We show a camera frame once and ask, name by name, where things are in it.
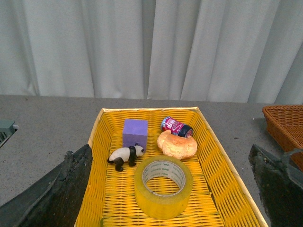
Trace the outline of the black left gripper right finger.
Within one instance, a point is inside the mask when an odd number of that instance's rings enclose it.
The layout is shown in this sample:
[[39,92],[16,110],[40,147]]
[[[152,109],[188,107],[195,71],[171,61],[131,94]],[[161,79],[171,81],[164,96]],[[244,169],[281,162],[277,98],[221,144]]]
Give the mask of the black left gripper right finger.
[[249,162],[273,227],[303,225],[303,172],[290,164],[302,151],[295,148],[276,157],[256,144],[251,147]]

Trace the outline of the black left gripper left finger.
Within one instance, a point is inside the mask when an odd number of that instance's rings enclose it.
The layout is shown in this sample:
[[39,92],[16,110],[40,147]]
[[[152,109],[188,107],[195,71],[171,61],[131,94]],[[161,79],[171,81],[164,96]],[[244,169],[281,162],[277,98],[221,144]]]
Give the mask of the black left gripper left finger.
[[88,144],[0,208],[2,227],[72,227],[79,214],[93,162]]

